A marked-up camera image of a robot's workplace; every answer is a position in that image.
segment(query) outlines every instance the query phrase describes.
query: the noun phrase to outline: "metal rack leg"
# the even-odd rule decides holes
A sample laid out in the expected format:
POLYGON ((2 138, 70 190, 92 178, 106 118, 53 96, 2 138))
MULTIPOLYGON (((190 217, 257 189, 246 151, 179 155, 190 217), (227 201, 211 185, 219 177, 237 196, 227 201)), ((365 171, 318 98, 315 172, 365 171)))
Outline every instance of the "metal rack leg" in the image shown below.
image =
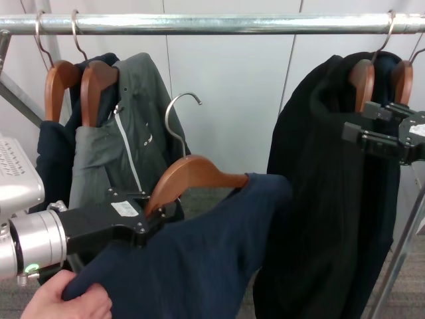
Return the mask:
POLYGON ((11 34, 8 31, 0 31, 0 95, 35 126, 40 127, 41 118, 44 117, 41 108, 7 74, 2 72, 10 40, 11 34))
POLYGON ((392 287, 397 279, 401 267, 409 252, 410 244, 413 235, 416 234, 420 222, 425 215, 425 187, 420 190, 418 197, 414 203, 410 216, 407 220, 406 226, 398 242, 397 248, 392 256, 390 266, 384 276, 381 287, 377 294, 377 298, 373 303, 371 312, 369 312, 368 319, 378 319, 383 311, 385 302, 391 293, 392 287))

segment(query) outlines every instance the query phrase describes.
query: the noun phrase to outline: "human hand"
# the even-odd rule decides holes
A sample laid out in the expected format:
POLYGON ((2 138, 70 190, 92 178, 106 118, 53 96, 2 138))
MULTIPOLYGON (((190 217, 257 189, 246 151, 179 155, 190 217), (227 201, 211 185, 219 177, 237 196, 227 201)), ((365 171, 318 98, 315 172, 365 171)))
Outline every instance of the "human hand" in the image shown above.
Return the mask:
POLYGON ((74 277, 67 270, 54 275, 36 291, 21 319, 112 319, 112 301, 99 284, 76 299, 61 299, 62 291, 74 277))

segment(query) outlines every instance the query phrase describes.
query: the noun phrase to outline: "gray floor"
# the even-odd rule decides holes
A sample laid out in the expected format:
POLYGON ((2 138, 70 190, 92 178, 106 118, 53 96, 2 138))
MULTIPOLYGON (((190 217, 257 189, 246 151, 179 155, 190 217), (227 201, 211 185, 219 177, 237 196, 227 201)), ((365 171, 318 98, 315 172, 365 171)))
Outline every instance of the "gray floor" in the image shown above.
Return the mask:
MULTIPOLYGON (((227 190, 192 189, 182 198, 186 215, 197 216, 213 207, 228 193, 227 190)), ((391 254, 387 258, 382 272, 389 264, 391 254)), ((25 288, 18 288, 14 280, 0 282, 0 319, 19 319, 23 309, 31 299, 37 284, 32 282, 25 288)), ((366 318, 370 303, 362 318, 366 318)), ((252 302, 252 287, 248 287, 242 303, 238 319, 255 319, 252 302)), ((412 250, 401 270, 401 273, 387 302, 382 319, 419 319, 425 318, 425 236, 415 238, 412 250)))

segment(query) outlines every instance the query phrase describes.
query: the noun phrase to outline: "zipper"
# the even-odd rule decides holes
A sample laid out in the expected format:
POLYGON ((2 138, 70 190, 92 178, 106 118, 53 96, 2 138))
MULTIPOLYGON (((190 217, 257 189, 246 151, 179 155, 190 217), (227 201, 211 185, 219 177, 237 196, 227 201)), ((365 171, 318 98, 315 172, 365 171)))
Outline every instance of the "zipper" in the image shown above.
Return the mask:
POLYGON ((126 134, 126 131, 124 130, 124 127, 122 126, 121 119, 120 119, 120 112, 122 110, 123 109, 118 110, 118 105, 115 107, 115 110, 114 110, 115 119, 117 121, 118 129, 120 130, 122 139, 124 140, 124 145, 126 145, 128 161, 130 162, 130 167, 131 167, 131 171, 133 172, 135 182, 137 183, 137 187, 139 188, 139 191, 142 191, 141 186, 140 186, 139 176, 137 176, 137 172, 135 171, 133 158, 131 156, 130 145, 128 144, 127 134, 126 134))

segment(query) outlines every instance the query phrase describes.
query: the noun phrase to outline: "finger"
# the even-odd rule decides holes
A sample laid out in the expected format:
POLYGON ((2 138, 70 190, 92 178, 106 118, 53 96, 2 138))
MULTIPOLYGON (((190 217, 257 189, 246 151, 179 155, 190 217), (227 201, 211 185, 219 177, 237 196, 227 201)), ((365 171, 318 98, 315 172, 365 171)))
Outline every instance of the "finger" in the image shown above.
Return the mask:
POLYGON ((108 299, 108 301, 100 306, 92 315, 92 319, 104 319, 105 316, 111 311, 112 308, 112 300, 108 299))
POLYGON ((112 319, 112 312, 108 312, 102 319, 112 319))
POLYGON ((85 294, 81 297, 71 300, 78 309, 81 309, 84 314, 93 314, 99 309, 99 307, 104 306, 109 300, 108 293, 106 290, 99 284, 94 284, 90 287, 85 294))
POLYGON ((73 272, 68 270, 61 270, 50 278, 44 285, 39 289, 42 293, 47 293, 60 300, 62 292, 66 285, 75 277, 73 272))

